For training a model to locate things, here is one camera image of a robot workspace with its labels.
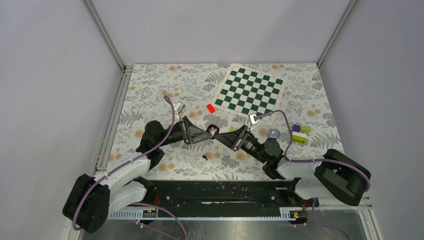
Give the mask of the purple earbud charging case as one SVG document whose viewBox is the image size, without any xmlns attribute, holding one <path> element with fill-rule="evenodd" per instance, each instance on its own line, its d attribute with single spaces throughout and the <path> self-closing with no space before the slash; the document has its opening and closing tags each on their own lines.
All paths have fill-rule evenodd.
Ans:
<svg viewBox="0 0 424 240">
<path fill-rule="evenodd" d="M 278 139 L 281 136 L 281 132 L 278 129 L 271 129 L 268 134 L 267 134 L 267 138 L 271 138 L 271 139 Z"/>
</svg>

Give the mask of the black earbud charging case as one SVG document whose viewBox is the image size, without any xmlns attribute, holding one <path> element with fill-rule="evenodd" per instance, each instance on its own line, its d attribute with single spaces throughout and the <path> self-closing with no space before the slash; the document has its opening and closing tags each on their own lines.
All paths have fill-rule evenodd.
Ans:
<svg viewBox="0 0 424 240">
<path fill-rule="evenodd" d="M 214 125 L 214 124 L 210 124 L 210 125 L 207 127 L 206 131 L 207 131 L 208 133 L 210 133 L 212 136 L 214 136 L 214 135 L 216 135 L 216 134 L 218 134 L 218 133 L 219 133 L 220 128 L 219 128 L 218 126 Z"/>
</svg>

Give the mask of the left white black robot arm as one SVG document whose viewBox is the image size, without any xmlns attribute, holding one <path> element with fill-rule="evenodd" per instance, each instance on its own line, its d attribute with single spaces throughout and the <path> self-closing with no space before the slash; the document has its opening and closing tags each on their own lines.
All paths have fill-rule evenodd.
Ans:
<svg viewBox="0 0 424 240">
<path fill-rule="evenodd" d="M 211 124 L 203 130 L 186 116 L 168 129 L 156 120 L 149 122 L 135 155 L 112 170 L 95 176 L 82 174 L 76 179 L 62 214 L 72 221 L 74 230 L 92 234 L 110 214 L 133 203 L 152 204 L 154 190 L 149 188 L 149 182 L 138 178 L 159 164 L 164 156 L 160 147 L 179 141 L 194 144 L 210 140 L 218 133 L 218 126 Z"/>
</svg>

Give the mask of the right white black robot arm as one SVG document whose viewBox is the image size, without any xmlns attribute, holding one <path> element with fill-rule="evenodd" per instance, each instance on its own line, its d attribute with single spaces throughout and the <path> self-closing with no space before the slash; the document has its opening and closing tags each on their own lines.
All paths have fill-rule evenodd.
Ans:
<svg viewBox="0 0 424 240">
<path fill-rule="evenodd" d="M 273 180 L 291 181 L 287 201 L 293 206 L 305 200 L 334 197 L 349 206 L 358 206 L 363 194 L 371 186 L 371 174 L 364 167 L 335 149 L 322 157 L 289 159 L 280 147 L 278 130 L 271 130 L 261 143 L 247 126 L 214 138 L 233 151 L 242 150 L 263 164 L 262 170 Z"/>
</svg>

